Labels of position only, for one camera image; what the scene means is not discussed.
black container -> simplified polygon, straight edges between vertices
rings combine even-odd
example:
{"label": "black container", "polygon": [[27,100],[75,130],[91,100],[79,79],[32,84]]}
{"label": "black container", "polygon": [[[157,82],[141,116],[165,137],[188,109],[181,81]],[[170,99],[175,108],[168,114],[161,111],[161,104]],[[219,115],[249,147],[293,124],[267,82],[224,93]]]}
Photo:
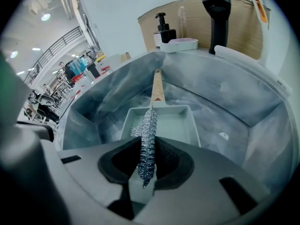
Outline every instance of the black container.
{"label": "black container", "polygon": [[168,43],[172,39],[176,39],[176,30],[170,29],[169,24],[165,23],[165,13],[156,14],[155,18],[159,18],[158,32],[154,33],[155,46],[159,48],[160,43]]}

silver tinsel object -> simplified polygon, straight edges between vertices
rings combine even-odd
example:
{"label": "silver tinsel object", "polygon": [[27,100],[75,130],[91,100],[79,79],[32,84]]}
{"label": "silver tinsel object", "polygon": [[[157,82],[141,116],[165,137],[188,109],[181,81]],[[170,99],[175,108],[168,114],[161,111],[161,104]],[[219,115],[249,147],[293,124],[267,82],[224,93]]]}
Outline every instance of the silver tinsel object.
{"label": "silver tinsel object", "polygon": [[140,178],[144,180],[143,188],[145,188],[148,185],[150,179],[154,176],[154,143],[156,134],[156,123],[156,112],[152,107],[145,113],[142,125],[131,129],[131,136],[142,136],[140,163],[138,164],[138,174]]}

marbled gray container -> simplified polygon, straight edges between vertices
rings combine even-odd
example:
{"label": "marbled gray container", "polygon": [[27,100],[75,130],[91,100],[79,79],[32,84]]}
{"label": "marbled gray container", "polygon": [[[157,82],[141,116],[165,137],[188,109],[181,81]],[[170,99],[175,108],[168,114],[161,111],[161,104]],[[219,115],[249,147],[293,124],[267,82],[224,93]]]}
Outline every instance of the marbled gray container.
{"label": "marbled gray container", "polygon": [[113,67],[71,105],[60,146],[75,149],[118,140],[128,110],[150,103],[162,68],[168,105],[189,105],[201,146],[221,153],[271,191],[298,165],[298,134],[284,89],[254,67],[191,50],[150,52]]}

ceiling light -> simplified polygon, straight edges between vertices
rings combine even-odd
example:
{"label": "ceiling light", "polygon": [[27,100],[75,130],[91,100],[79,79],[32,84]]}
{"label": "ceiling light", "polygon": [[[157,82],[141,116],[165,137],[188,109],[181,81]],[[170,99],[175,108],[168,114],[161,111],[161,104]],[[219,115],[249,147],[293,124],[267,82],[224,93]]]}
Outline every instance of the ceiling light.
{"label": "ceiling light", "polygon": [[51,15],[49,13],[47,13],[41,17],[41,20],[44,22],[44,21],[47,21],[50,17],[51,17]]}
{"label": "ceiling light", "polygon": [[18,51],[14,51],[10,54],[10,58],[15,58],[18,55]]}

railing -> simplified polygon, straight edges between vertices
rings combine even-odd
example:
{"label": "railing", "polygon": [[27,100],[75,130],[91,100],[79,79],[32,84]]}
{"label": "railing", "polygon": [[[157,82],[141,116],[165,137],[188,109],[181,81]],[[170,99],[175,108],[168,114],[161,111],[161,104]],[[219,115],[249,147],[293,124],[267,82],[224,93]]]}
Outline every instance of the railing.
{"label": "railing", "polygon": [[60,39],[58,39],[55,43],[53,43],[46,52],[43,53],[42,56],[37,60],[36,64],[31,68],[30,72],[27,74],[24,82],[27,85],[32,84],[34,79],[37,77],[42,68],[50,61],[50,59],[57,54],[62,48],[64,48],[67,44],[71,43],[76,38],[82,35],[82,31],[80,27],[74,28],[70,32],[66,33]]}

